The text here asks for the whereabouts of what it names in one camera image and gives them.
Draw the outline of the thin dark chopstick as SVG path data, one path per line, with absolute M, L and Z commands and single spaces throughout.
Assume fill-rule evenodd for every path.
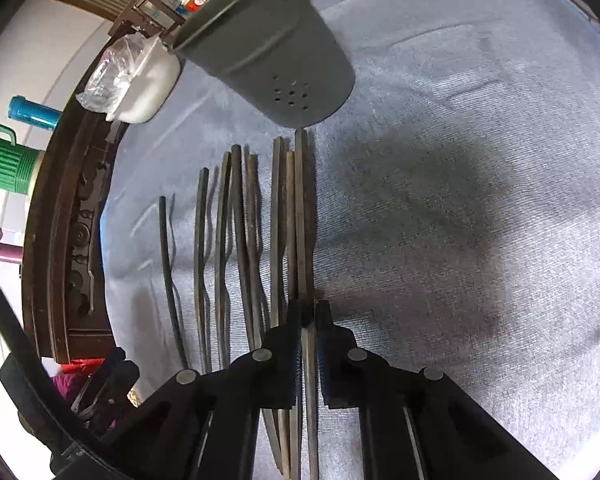
M 164 196 L 160 196 L 158 201 L 158 221 L 162 276 L 164 288 L 166 289 L 166 305 L 168 306 L 169 318 L 172 326 L 176 351 L 178 352 L 178 358 L 180 359 L 181 367 L 187 368 L 188 361 L 186 350 L 182 337 L 180 322 L 178 322 L 178 309 L 176 308 L 175 304 L 168 241 L 168 220 L 166 220 L 166 198 Z

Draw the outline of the dark wooden carved sideboard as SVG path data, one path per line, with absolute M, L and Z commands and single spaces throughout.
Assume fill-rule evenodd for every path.
M 69 100 L 34 182 L 21 268 L 23 327 L 38 355 L 59 364 L 102 358 L 114 345 L 99 221 L 127 128 Z

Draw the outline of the pink bottle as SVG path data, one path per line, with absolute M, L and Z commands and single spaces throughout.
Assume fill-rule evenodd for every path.
M 3 242 L 3 230 L 0 228 L 0 262 L 22 263 L 23 248 L 18 245 Z

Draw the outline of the grey fleece table cloth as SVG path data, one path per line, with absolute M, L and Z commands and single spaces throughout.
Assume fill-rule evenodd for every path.
M 355 69 L 315 145 L 315 288 L 363 347 L 443 370 L 559 479 L 600 471 L 600 33 L 567 0 L 313 0 Z M 276 127 L 186 63 L 129 126 L 102 214 L 114 339 L 145 400 L 189 364 L 197 180 L 258 155 L 262 223 Z

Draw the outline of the green thermos flask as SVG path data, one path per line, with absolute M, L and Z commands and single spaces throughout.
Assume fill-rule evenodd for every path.
M 15 131 L 0 124 L 0 189 L 31 197 L 44 155 L 19 144 Z

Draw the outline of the blue thermos bottle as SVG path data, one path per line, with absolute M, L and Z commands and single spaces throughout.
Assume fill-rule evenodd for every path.
M 9 119 L 45 130 L 54 130 L 60 115 L 59 110 L 30 101 L 24 96 L 13 96 L 7 109 Z

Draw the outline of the white pot with plastic bag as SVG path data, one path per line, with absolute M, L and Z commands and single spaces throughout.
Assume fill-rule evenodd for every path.
M 105 49 L 76 100 L 106 122 L 142 124 L 166 102 L 181 70 L 159 36 L 125 35 Z

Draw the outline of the grey metal utensil holder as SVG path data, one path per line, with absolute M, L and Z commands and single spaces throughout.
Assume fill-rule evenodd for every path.
M 311 0 L 210 0 L 180 28 L 173 51 L 287 128 L 322 122 L 355 83 Z

